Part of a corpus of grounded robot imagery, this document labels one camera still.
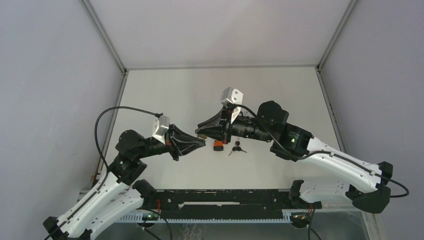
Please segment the orange black padlock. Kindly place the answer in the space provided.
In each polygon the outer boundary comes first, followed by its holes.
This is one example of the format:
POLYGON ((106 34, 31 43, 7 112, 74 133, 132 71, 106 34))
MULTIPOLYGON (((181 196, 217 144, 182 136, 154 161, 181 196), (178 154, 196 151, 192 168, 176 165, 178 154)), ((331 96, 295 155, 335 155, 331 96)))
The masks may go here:
POLYGON ((213 150, 215 152, 221 152, 224 150, 224 144, 222 141, 215 140, 213 143, 213 150))

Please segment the black-headed key bunch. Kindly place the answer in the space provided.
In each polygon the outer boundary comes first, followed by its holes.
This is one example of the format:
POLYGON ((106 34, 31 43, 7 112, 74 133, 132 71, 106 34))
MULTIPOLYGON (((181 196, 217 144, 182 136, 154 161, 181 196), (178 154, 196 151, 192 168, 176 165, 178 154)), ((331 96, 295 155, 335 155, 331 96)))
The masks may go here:
POLYGON ((234 144, 234 146, 232 147, 232 149, 229 152, 229 156, 235 152, 242 152, 242 153, 247 153, 247 151, 243 150, 241 148, 241 142, 239 140, 237 140, 234 144))

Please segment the small brass padlock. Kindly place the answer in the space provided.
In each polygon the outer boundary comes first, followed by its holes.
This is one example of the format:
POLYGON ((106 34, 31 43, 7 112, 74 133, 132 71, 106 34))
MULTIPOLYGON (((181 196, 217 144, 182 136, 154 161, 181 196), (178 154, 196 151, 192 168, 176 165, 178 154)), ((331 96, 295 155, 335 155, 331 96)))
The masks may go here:
POLYGON ((197 136, 196 136, 198 139, 202 139, 202 140, 206 140, 207 138, 208 138, 208 136, 207 135, 205 135, 205 134, 197 134, 197 136))

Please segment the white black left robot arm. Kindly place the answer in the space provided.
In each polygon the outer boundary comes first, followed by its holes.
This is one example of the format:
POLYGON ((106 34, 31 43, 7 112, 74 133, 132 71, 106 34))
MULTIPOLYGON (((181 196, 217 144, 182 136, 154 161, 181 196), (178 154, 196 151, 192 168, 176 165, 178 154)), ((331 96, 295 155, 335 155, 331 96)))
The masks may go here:
POLYGON ((174 161, 206 145, 200 137, 191 136, 174 124, 160 137, 145 138, 126 130, 115 148, 117 156, 108 172, 73 207, 59 217, 48 217, 43 226, 53 240, 94 240, 124 215, 156 203, 156 189, 139 179, 147 165, 141 160, 170 154, 174 161))

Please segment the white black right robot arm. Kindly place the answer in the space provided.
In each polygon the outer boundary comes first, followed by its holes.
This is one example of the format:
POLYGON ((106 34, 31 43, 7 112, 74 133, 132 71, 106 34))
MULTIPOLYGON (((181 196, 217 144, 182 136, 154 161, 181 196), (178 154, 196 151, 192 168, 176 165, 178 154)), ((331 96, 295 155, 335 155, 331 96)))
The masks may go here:
POLYGON ((361 211, 379 214, 389 204, 392 164, 369 163, 328 146, 311 132, 288 123, 289 113, 275 101, 263 102, 249 116, 238 114, 241 108, 240 104, 226 104, 215 116, 199 123, 195 132, 224 144, 234 136, 271 143, 270 151, 277 157, 312 164, 340 178, 338 183, 324 184, 295 180, 289 194, 293 207, 342 200, 361 211))

